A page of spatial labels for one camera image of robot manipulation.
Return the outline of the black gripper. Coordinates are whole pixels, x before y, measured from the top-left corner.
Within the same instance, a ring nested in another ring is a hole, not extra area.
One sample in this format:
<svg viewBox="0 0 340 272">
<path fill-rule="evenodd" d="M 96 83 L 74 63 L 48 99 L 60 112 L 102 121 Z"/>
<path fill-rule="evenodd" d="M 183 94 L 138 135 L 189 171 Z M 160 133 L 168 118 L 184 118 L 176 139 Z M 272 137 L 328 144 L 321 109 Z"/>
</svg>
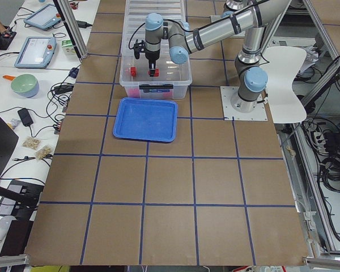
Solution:
<svg viewBox="0 0 340 272">
<path fill-rule="evenodd" d="M 156 70 L 156 61 L 160 57 L 160 50 L 150 51 L 146 48 L 145 41 L 142 40 L 141 42 L 139 42 L 138 39 L 136 39 L 132 50 L 134 51 L 134 57 L 136 60 L 140 59 L 141 53 L 144 53 L 149 63 L 149 71 Z"/>
</svg>

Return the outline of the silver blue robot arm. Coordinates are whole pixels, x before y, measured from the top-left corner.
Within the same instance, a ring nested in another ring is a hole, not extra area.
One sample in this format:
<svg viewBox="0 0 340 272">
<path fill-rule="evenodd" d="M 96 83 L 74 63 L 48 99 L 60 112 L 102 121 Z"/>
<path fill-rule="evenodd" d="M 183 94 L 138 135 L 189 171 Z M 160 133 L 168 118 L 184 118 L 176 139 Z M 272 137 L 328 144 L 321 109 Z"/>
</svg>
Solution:
<svg viewBox="0 0 340 272">
<path fill-rule="evenodd" d="M 141 25 L 145 28 L 144 39 L 130 40 L 128 47 L 133 50 L 135 59 L 145 55 L 149 76 L 154 77 L 163 40 L 168 42 L 171 61 L 182 65 L 190 54 L 244 33 L 243 46 L 235 57 L 238 77 L 243 80 L 247 68 L 258 66 L 265 31 L 288 6 L 288 1 L 225 1 L 218 20 L 194 29 L 190 29 L 186 21 L 152 12 Z"/>
</svg>

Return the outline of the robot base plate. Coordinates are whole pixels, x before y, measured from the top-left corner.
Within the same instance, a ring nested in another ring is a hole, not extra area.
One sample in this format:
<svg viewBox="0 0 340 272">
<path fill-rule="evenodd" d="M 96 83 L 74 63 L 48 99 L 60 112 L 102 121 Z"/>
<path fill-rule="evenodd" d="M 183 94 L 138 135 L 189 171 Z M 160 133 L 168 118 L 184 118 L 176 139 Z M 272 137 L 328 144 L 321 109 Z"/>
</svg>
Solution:
<svg viewBox="0 0 340 272">
<path fill-rule="evenodd" d="M 265 103 L 261 93 L 256 101 L 240 99 L 237 86 L 221 86 L 221 99 L 224 120 L 228 121 L 267 121 Z"/>
</svg>

